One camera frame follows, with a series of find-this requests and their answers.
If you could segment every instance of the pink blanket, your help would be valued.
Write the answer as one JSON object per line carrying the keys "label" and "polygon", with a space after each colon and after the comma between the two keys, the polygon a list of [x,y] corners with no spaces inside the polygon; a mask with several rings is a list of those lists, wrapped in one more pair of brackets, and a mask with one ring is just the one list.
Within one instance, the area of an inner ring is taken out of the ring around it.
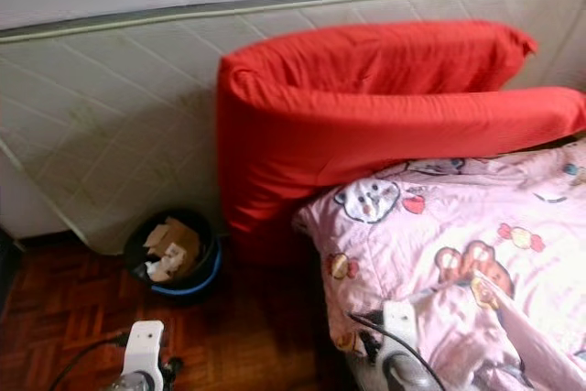
{"label": "pink blanket", "polygon": [[346,310],[409,300],[418,348],[450,389],[586,389],[586,140],[401,164],[295,225],[320,251],[340,349],[368,348]]}

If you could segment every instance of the electrical cord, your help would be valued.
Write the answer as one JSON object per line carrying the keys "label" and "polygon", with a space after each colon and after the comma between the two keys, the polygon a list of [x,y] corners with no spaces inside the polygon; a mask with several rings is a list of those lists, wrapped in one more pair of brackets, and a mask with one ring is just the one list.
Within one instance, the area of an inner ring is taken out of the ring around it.
{"label": "electrical cord", "polygon": [[363,325],[364,327],[368,327],[371,330],[377,331],[379,333],[381,333],[383,336],[386,336],[387,338],[391,338],[393,341],[400,343],[401,345],[403,345],[405,348],[408,349],[408,351],[413,354],[418,361],[421,362],[421,364],[425,367],[426,370],[428,370],[428,373],[431,374],[431,376],[433,377],[433,380],[436,381],[436,383],[438,384],[439,388],[441,389],[441,391],[446,391],[446,388],[444,387],[444,385],[441,383],[440,378],[438,377],[438,375],[436,375],[436,372],[433,371],[433,369],[429,366],[429,364],[425,361],[425,359],[423,359],[419,353],[417,351],[415,351],[408,343],[406,343],[405,341],[403,341],[401,338],[395,336],[393,333],[390,333],[388,331],[386,331],[385,329],[381,328],[380,326],[373,324],[372,322],[370,322],[369,320],[364,319],[361,316],[358,315],[354,315],[351,312],[347,312],[348,316],[350,317],[351,320],[355,320],[356,322],[358,322],[359,324]]}
{"label": "electrical cord", "polygon": [[65,368],[63,368],[63,371],[61,371],[60,374],[57,377],[55,377],[55,380],[51,384],[49,391],[55,391],[57,389],[57,385],[61,382],[61,380],[63,380],[63,377],[65,377],[67,375],[67,373],[69,371],[71,371],[73,369],[73,367],[87,353],[95,350],[98,347],[101,347],[102,345],[107,345],[107,344],[114,344],[118,347],[126,347],[126,345],[128,344],[129,337],[130,337],[130,333],[123,332],[123,333],[120,333],[120,334],[114,336],[113,338],[105,339],[103,341],[94,342],[92,345],[81,350],[79,353],[77,353],[75,355],[75,357],[73,359],[70,360],[70,362],[67,364],[67,366]]}

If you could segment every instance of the black trash bin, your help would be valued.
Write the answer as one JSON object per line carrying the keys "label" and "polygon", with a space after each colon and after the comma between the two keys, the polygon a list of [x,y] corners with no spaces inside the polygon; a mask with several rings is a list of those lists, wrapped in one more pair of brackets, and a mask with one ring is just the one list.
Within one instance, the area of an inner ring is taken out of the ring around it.
{"label": "black trash bin", "polygon": [[[200,236],[201,256],[191,274],[175,283],[153,283],[147,275],[147,251],[143,246],[148,235],[155,227],[164,223],[168,217],[179,220]],[[212,232],[210,223],[198,212],[188,209],[176,209],[160,212],[140,227],[128,238],[125,245],[125,265],[128,271],[158,294],[170,298],[196,302],[204,299],[212,288],[222,265],[220,242]]]}

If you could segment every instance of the red cushion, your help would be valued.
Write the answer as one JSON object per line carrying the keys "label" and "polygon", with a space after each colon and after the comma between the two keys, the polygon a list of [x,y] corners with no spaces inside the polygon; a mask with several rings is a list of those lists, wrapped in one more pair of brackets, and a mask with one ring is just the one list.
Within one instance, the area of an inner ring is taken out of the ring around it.
{"label": "red cushion", "polygon": [[239,256],[299,261],[291,216],[320,188],[401,159],[491,156],[584,128],[579,92],[490,92],[534,47],[499,24],[427,22],[320,29],[224,57],[219,178]]}

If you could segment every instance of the parquet floor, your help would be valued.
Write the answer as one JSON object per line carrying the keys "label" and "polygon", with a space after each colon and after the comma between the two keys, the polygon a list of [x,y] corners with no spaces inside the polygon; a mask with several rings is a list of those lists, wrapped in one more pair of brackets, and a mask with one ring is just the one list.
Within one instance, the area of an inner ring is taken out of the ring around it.
{"label": "parquet floor", "polygon": [[[319,278],[227,260],[210,297],[186,307],[152,294],[119,257],[82,244],[26,253],[0,320],[0,389],[46,390],[79,350],[135,320],[165,323],[163,360],[185,362],[177,391],[354,389],[328,339]],[[123,355],[110,346],[94,351],[60,389],[109,384]]]}

